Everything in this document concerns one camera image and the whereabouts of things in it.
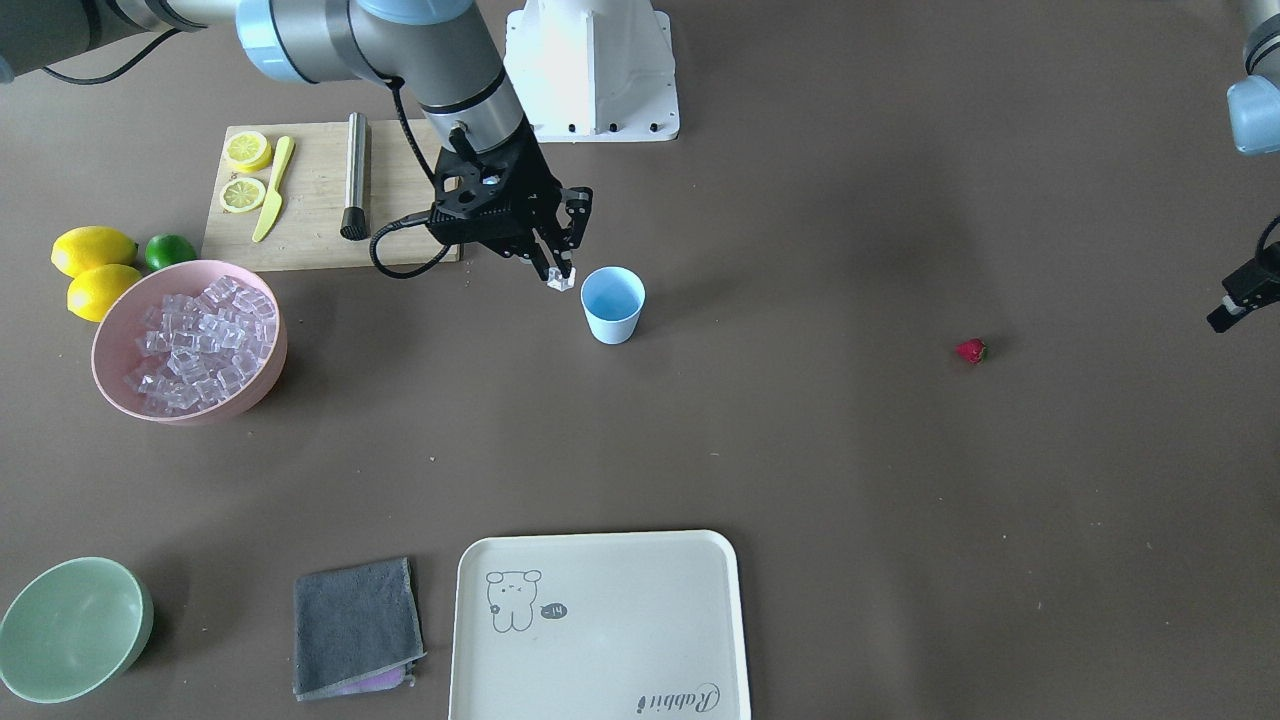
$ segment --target paper cup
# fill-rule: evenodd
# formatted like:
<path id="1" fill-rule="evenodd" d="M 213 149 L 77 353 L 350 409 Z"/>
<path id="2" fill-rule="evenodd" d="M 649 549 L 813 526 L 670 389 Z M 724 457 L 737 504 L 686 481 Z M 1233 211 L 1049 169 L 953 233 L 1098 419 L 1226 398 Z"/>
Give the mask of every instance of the paper cup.
<path id="1" fill-rule="evenodd" d="M 626 342 L 644 307 L 644 283 L 626 268 L 600 268 L 582 282 L 582 310 L 595 340 Z"/>

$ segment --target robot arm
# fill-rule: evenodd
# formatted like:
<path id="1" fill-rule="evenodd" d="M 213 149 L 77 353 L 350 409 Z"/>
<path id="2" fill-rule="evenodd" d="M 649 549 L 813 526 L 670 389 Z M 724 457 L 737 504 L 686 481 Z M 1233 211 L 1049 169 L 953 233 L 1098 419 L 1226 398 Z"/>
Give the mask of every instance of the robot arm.
<path id="1" fill-rule="evenodd" d="M 572 273 L 570 255 L 582 241 L 591 191 L 566 190 L 552 176 L 475 0 L 17 4 L 0 23 L 0 82 L 133 33 L 219 23 L 234 23 L 250 60 L 282 82 L 402 81 L 442 150 L 435 201 L 396 229 L 425 224 L 442 245 L 479 242 L 532 264 L 550 283 Z M 567 227 L 557 218 L 562 201 Z"/>
<path id="2" fill-rule="evenodd" d="M 1280 150 L 1280 0 L 1242 0 L 1249 77 L 1226 91 L 1235 147 L 1244 155 Z"/>

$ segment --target yellow lemon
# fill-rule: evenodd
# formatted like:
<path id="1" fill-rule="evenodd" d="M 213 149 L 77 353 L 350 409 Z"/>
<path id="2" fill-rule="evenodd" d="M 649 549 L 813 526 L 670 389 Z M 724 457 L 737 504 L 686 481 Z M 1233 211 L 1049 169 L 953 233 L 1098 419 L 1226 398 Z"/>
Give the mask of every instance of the yellow lemon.
<path id="1" fill-rule="evenodd" d="M 266 186 L 257 178 L 236 178 L 223 186 L 218 200 L 228 213 L 248 213 L 266 199 Z"/>
<path id="2" fill-rule="evenodd" d="M 128 265 L 137 256 L 138 245 L 123 232 L 104 225 L 67 231 L 54 241 L 49 259 L 70 277 L 100 265 Z"/>
<path id="3" fill-rule="evenodd" d="M 129 265 L 84 270 L 67 288 L 67 309 L 91 323 L 101 323 L 115 299 L 141 279 L 142 273 Z"/>
<path id="4" fill-rule="evenodd" d="M 271 164 L 271 143 L 256 129 L 238 132 L 227 138 L 223 156 L 237 173 L 256 173 Z"/>

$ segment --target red strawberry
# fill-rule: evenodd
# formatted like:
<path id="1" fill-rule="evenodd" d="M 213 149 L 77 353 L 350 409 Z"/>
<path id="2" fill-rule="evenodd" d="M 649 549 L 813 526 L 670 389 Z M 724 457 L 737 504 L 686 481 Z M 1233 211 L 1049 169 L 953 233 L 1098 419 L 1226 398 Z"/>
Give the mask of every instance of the red strawberry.
<path id="1" fill-rule="evenodd" d="M 956 346 L 956 355 L 964 357 L 970 365 L 977 365 L 987 357 L 987 343 L 980 337 L 966 340 Z"/>

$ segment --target gray towel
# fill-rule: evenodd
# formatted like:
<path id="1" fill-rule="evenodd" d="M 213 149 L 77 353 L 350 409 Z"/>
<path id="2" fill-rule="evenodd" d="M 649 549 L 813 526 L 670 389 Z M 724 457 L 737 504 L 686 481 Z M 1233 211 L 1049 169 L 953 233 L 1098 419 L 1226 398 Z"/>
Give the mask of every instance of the gray towel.
<path id="1" fill-rule="evenodd" d="M 300 701 L 394 688 L 426 655 L 408 557 L 298 578 L 293 620 Z"/>

